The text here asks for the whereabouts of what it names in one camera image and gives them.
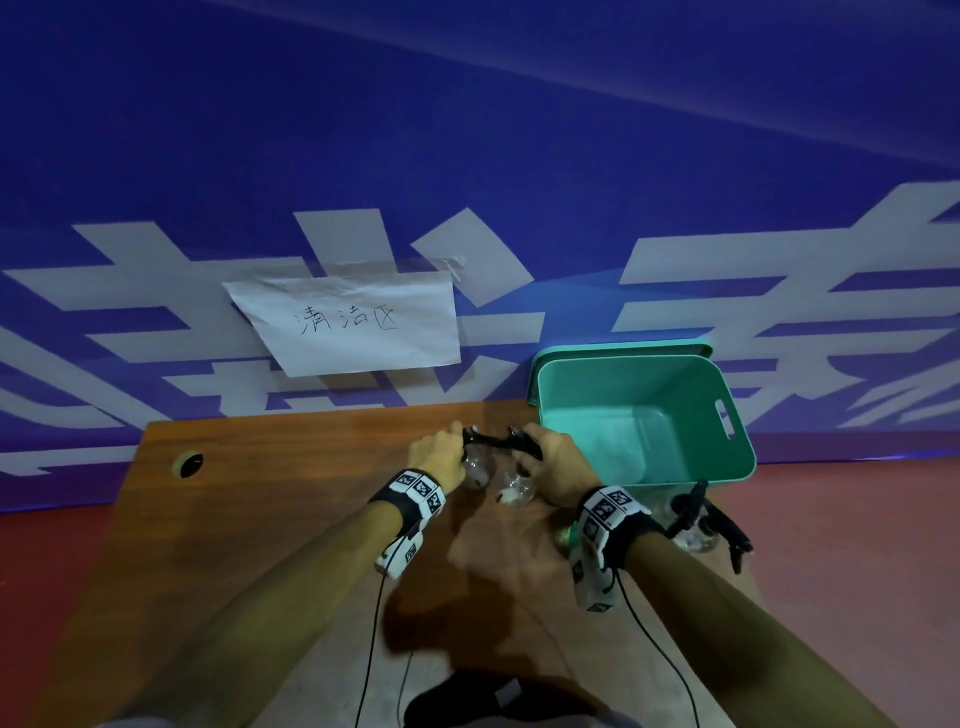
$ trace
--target black pants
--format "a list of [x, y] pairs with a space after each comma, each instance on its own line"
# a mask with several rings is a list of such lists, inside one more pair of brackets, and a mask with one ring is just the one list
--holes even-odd
[[410, 701], [403, 714], [404, 728], [450, 728], [489, 716], [536, 722], [597, 714], [597, 707], [584, 698], [538, 678], [518, 678], [520, 695], [501, 708], [496, 692], [512, 679], [481, 670], [457, 670]]

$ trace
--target black wrist strap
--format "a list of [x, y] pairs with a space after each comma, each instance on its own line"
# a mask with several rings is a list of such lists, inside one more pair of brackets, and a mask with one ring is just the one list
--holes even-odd
[[403, 518], [403, 526], [396, 536], [422, 531], [431, 518], [440, 513], [446, 503], [444, 491], [429, 473], [416, 468], [402, 470], [378, 490], [368, 501], [383, 500], [396, 506]]
[[620, 486], [594, 488], [577, 506], [580, 543], [596, 554], [600, 569], [623, 569], [627, 550], [638, 537], [664, 533], [650, 510]]

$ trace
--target paper sign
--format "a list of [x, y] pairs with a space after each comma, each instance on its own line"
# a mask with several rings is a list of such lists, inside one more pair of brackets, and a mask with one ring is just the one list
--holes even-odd
[[460, 361], [448, 272], [224, 283], [287, 376]]

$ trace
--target bin lid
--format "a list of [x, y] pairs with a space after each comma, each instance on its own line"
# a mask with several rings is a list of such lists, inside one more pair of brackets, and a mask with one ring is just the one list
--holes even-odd
[[583, 359], [589, 357], [611, 358], [614, 356], [643, 356], [648, 354], [692, 354], [709, 359], [713, 347], [702, 339], [673, 339], [669, 341], [629, 341], [614, 344], [568, 344], [547, 347], [534, 354], [527, 382], [527, 402], [535, 407], [540, 403], [540, 386], [537, 375], [540, 368], [558, 359]]

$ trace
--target right forearm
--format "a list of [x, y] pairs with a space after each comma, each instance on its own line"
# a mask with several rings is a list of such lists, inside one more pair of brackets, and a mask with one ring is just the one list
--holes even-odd
[[788, 629], [661, 534], [626, 569], [737, 728], [893, 723]]

